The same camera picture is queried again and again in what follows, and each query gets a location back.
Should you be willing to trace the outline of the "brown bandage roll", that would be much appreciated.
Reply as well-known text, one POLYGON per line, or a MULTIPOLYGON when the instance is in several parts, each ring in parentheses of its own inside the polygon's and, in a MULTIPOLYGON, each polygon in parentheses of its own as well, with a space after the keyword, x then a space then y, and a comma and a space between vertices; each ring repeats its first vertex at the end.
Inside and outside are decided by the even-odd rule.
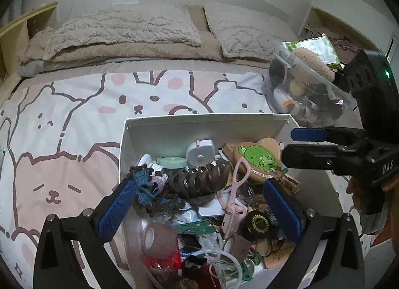
POLYGON ((177 248, 177 233, 171 225, 149 223, 143 233, 142 248, 148 257, 166 259, 177 248))

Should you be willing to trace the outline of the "bed pillow right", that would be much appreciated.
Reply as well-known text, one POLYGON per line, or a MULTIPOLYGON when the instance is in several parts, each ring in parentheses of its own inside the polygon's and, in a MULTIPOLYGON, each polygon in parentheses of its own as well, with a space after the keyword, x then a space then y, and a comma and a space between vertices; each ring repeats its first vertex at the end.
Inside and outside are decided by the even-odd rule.
POLYGON ((226 58, 270 61, 275 43, 298 40, 287 23, 265 12, 213 1, 203 8, 209 29, 226 58))

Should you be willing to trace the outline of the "green round tape measure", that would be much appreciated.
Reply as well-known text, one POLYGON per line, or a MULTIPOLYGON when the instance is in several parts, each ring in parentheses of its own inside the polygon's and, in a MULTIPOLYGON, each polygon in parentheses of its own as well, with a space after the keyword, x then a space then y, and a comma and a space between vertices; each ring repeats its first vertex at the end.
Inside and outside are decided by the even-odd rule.
POLYGON ((179 170, 187 166, 187 160, 182 157, 158 157, 156 162, 158 165, 169 170, 179 170))

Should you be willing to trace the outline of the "bed pillow left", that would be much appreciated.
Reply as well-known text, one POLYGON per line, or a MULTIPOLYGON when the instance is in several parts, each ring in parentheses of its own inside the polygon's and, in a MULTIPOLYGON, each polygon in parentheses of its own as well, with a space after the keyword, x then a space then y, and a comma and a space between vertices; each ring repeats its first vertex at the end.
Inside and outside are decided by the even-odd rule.
POLYGON ((114 6, 63 23, 47 42, 43 59, 50 60, 69 47, 99 43, 184 43, 198 47, 201 37, 185 8, 114 6))

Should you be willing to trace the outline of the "white tape measure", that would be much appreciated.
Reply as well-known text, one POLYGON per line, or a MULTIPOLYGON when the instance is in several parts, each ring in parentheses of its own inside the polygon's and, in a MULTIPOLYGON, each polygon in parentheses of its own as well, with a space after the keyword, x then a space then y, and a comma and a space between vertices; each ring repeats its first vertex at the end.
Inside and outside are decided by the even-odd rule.
POLYGON ((191 167, 205 166, 216 157, 216 149, 212 139, 196 140, 186 150, 187 164, 191 167))

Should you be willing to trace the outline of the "round cork frog coaster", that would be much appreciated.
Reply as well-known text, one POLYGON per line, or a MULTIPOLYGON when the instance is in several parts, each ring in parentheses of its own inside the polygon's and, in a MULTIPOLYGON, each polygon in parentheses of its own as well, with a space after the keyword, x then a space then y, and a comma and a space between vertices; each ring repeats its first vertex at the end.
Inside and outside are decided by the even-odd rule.
POLYGON ((264 182, 269 178, 276 178, 280 165, 275 156, 264 147, 252 142, 238 144, 234 152, 235 160, 243 158, 250 166, 250 178, 257 182, 264 182))

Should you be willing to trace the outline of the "brown hair claw clip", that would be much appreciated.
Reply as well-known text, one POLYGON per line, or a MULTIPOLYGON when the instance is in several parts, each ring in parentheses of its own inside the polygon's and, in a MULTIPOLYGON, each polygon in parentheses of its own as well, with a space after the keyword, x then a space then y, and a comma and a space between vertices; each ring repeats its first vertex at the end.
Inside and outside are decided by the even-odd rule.
POLYGON ((216 161, 189 170, 169 172, 167 182, 170 190, 182 199, 205 197, 222 190, 232 170, 228 161, 216 161))

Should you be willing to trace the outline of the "wooden bedside shelf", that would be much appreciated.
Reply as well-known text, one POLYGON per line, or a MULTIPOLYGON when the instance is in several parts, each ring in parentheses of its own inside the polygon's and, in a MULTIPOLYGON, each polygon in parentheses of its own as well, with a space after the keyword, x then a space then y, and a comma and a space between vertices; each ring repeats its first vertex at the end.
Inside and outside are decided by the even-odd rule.
POLYGON ((21 63, 18 54, 28 47, 37 31, 49 24, 57 6, 57 2, 44 3, 1 27, 1 84, 16 75, 21 63))

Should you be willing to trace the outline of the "clear plastic storage bin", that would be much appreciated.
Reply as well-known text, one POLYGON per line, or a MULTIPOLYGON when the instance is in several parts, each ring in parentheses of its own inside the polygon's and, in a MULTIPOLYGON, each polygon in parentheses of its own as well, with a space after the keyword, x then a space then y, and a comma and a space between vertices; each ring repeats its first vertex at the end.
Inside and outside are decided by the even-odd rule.
POLYGON ((331 126, 354 102, 334 84, 342 64, 323 35, 304 41, 275 41, 264 93, 275 113, 301 126, 331 126))

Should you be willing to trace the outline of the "bed pillow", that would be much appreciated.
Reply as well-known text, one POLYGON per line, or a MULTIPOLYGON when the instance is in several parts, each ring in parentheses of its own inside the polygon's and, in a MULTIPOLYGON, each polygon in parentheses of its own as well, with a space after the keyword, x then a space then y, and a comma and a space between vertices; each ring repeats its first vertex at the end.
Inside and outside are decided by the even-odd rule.
POLYGON ((114 6, 63 23, 47 42, 43 59, 50 60, 69 47, 99 43, 184 43, 198 47, 201 37, 185 8, 114 6))
POLYGON ((213 1, 203 8, 209 29, 226 58, 270 61, 275 43, 298 40, 287 23, 265 12, 213 1))

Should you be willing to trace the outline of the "black round jar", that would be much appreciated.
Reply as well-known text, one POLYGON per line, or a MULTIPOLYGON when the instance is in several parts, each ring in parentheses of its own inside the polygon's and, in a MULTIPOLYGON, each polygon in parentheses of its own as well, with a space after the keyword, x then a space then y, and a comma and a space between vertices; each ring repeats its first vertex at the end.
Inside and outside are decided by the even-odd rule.
POLYGON ((270 233, 270 221, 266 214, 253 210, 245 216, 240 225, 241 235, 250 242, 264 239, 270 233))

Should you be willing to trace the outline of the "pink eyelash curler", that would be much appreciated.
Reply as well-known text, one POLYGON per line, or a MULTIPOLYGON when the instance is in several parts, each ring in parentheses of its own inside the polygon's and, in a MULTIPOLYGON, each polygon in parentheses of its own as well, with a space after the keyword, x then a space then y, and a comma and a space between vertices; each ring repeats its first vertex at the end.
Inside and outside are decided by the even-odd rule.
POLYGON ((228 201, 224 200, 222 191, 217 192, 220 206, 224 209, 224 219, 222 221, 221 230, 224 238, 236 233, 239 230, 241 221, 245 218, 248 208, 236 203, 237 191, 250 177, 251 169, 249 163, 242 157, 235 165, 232 177, 231 192, 228 201), (244 177, 238 180, 238 172, 240 167, 245 167, 244 177))

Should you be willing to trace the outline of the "blue crochet toy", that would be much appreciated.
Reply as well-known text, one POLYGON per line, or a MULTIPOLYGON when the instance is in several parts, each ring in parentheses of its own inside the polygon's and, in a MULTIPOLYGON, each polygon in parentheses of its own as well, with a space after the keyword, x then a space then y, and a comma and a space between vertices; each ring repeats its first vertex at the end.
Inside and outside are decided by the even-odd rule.
POLYGON ((150 217, 160 213, 174 214, 185 206, 185 201, 170 190, 165 178, 155 175, 146 164, 131 166, 126 176, 137 185, 133 204, 150 217))

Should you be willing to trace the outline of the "green clothespin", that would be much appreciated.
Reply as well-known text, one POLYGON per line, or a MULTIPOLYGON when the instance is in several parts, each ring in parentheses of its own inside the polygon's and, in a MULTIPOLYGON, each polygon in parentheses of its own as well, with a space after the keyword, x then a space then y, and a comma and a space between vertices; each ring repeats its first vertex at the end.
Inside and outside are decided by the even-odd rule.
POLYGON ((216 232, 216 228, 208 219, 174 225, 173 228, 178 234, 201 235, 212 234, 216 232))

